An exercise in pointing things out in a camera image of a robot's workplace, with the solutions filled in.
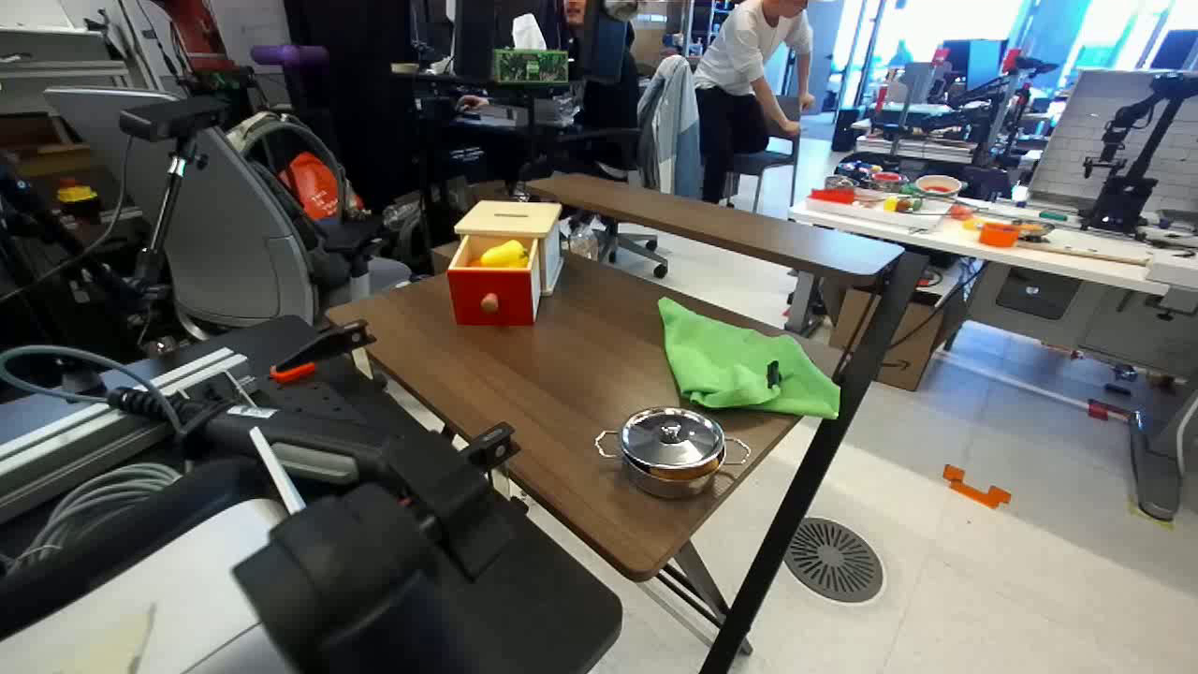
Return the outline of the black background robot arm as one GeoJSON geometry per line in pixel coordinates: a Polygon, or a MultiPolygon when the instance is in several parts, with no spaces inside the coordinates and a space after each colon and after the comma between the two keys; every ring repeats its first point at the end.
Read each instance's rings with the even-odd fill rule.
{"type": "Polygon", "coordinates": [[[1104,136],[1101,153],[1083,163],[1083,171],[1093,176],[1104,169],[1104,183],[1089,206],[1079,211],[1085,228],[1108,228],[1135,238],[1143,226],[1143,211],[1155,186],[1148,176],[1148,163],[1155,146],[1165,143],[1165,133],[1172,129],[1175,113],[1198,97],[1198,74],[1165,73],[1148,84],[1148,94],[1135,104],[1121,104],[1104,136]],[[1148,121],[1148,140],[1143,143],[1139,158],[1125,163],[1121,146],[1125,136],[1148,121]]]}

